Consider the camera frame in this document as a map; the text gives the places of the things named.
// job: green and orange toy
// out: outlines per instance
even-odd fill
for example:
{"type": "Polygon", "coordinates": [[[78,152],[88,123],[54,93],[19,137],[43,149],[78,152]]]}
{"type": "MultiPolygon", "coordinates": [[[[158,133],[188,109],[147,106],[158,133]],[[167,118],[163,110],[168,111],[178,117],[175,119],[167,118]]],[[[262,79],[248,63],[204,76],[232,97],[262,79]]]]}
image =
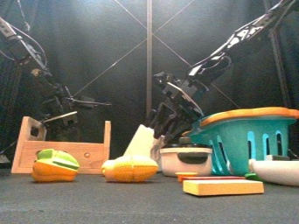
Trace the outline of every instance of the green and orange toy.
{"type": "Polygon", "coordinates": [[[38,153],[32,166],[32,178],[36,182],[74,181],[80,164],[66,151],[47,149],[38,153]]]}

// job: orange lid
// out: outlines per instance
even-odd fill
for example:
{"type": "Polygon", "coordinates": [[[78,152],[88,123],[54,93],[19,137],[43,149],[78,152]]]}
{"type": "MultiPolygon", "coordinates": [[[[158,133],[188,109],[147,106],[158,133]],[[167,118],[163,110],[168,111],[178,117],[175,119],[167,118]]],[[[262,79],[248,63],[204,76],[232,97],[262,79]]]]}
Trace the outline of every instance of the orange lid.
{"type": "Polygon", "coordinates": [[[210,117],[202,120],[200,126],[203,127],[211,123],[228,120],[231,118],[255,117],[255,116],[284,116],[298,119],[299,110],[282,107],[235,109],[211,115],[210,117]]]}

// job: metal pole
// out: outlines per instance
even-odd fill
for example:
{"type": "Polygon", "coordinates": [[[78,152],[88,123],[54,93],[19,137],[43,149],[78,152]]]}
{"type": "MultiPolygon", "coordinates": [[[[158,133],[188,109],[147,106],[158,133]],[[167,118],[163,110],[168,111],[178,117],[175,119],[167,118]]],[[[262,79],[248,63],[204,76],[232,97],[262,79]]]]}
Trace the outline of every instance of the metal pole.
{"type": "MultiPolygon", "coordinates": [[[[263,3],[264,3],[266,11],[268,11],[271,8],[271,4],[268,0],[263,0],[263,3]]],[[[278,39],[276,31],[271,32],[270,38],[271,38],[272,51],[274,51],[274,57],[275,57],[276,75],[278,75],[278,79],[280,83],[280,91],[283,96],[283,104],[284,104],[284,107],[290,108],[291,102],[290,102],[290,95],[288,95],[288,87],[286,83],[286,70],[283,67],[282,49],[279,47],[279,39],[278,39]]]]}
{"type": "Polygon", "coordinates": [[[152,57],[154,57],[154,32],[152,32],[152,0],[147,0],[147,81],[146,81],[146,115],[152,109],[152,57]]]}

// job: dark floor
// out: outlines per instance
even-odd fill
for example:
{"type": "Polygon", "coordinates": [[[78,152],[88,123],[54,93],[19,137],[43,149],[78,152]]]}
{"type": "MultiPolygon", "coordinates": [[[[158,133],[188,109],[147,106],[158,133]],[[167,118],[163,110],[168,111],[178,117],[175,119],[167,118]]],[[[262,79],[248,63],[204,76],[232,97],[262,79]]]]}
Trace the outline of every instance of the dark floor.
{"type": "Polygon", "coordinates": [[[79,175],[72,183],[34,183],[0,170],[0,223],[299,223],[299,188],[266,184],[258,195],[195,197],[158,173],[140,184],[79,175]]]}

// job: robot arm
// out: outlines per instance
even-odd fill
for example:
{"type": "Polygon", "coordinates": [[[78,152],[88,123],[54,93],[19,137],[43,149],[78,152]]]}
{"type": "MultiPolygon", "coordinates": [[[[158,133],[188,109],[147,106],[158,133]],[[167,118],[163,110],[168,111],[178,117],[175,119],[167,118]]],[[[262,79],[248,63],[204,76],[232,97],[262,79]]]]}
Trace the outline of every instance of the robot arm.
{"type": "Polygon", "coordinates": [[[207,86],[224,74],[239,58],[258,51],[270,32],[280,25],[284,16],[298,8],[298,0],[282,0],[262,17],[234,32],[228,41],[208,58],[190,67],[184,81],[178,81],[167,73],[159,73],[155,76],[167,96],[150,125],[155,130],[155,138],[164,136],[167,143],[192,128],[194,122],[203,117],[203,113],[196,102],[190,99],[207,91],[207,86]]]}

